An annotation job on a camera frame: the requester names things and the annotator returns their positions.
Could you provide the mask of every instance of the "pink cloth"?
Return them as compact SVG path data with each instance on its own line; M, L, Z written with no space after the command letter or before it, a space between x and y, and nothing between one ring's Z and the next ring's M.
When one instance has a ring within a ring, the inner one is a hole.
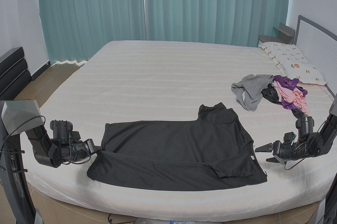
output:
M278 94L279 101L281 101L283 98L286 102L294 104L294 106L300 109L302 112L308 111L307 101L299 89L294 88L293 90L290 90L288 88L282 87L277 81L274 81L272 86L275 88Z

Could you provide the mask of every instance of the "tiled floor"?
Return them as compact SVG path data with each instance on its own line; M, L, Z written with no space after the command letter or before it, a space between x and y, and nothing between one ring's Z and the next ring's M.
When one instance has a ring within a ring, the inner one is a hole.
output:
M51 66L16 97L16 99L35 99L41 107L53 92L80 66L76 64L56 64ZM29 188L34 205L40 210L45 224L100 224L107 223L108 213L82 208L57 201ZM226 224L305 224L314 213L318 203L298 207L281 213L257 218L230 221ZM113 223L134 221L136 218L112 215ZM15 223L14 215L7 202L3 188L0 188L0 223Z

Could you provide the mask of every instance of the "purple cloth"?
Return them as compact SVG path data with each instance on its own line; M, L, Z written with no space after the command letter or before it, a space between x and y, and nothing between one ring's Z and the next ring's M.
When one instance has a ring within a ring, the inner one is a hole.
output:
M290 90L297 88L303 93L303 97L305 97L308 94L308 91L306 89L303 89L302 87L297 86L299 82L297 78L289 79L288 77L284 77L281 75L275 75L274 81L279 82L281 87L288 88ZM282 103L283 108L285 109L288 109L288 110L297 109L294 104L285 101L283 98L281 100L281 103Z

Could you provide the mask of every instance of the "gray knit cloth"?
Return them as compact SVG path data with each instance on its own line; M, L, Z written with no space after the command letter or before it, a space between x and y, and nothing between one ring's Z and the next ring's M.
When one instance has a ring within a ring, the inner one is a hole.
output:
M273 82L273 75L247 75L232 84L236 100L248 111L253 111L262 99L261 91Z

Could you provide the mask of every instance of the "pillow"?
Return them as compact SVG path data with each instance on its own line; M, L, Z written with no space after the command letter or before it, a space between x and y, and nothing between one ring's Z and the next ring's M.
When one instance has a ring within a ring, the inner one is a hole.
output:
M296 45L264 42L259 47L269 55L284 76L298 78L302 83L326 84L323 74L305 58Z

